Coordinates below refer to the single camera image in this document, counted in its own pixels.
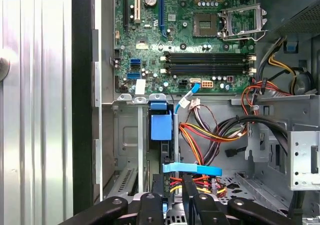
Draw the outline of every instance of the white label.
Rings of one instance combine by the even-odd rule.
[[[155,20],[153,21],[153,26],[154,26],[154,27],[157,27],[157,26],[158,26],[158,23],[159,23],[159,22],[158,22],[158,19],[155,19]]]
[[[175,14],[168,14],[168,21],[169,22],[175,22],[176,21],[176,15]]]
[[[145,95],[146,80],[137,79],[135,84],[135,95]]]
[[[181,98],[179,101],[180,106],[185,109],[189,105],[190,101],[187,100],[185,97]]]

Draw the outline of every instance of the black clip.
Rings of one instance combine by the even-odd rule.
[[[264,77],[261,84],[261,94],[265,94],[268,78]]]

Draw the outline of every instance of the ram slot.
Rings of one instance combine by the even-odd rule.
[[[246,73],[249,66],[245,64],[166,64],[166,69],[170,74],[210,74],[210,75],[242,75]]]
[[[140,10],[141,10],[140,0],[134,0],[134,22],[136,24],[141,23],[140,20]]]
[[[128,26],[129,26],[129,11],[128,11],[128,0],[123,0],[123,28],[127,32],[128,31]]]
[[[170,53],[165,54],[169,64],[244,64],[249,60],[241,53]]]

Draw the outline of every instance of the blue tab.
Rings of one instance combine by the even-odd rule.
[[[150,103],[151,110],[167,110],[167,102],[165,101],[153,101]]]
[[[151,115],[151,140],[172,140],[172,116]]]
[[[222,176],[222,169],[215,166],[201,166],[195,163],[181,163],[173,162],[169,164],[163,164],[163,172],[187,172],[194,174],[206,174],[210,176]]]

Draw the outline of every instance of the blue sata port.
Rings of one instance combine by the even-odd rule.
[[[131,64],[141,64],[141,59],[131,58],[130,63]]]
[[[139,72],[128,72],[126,77],[128,79],[139,79],[140,78],[140,73]]]

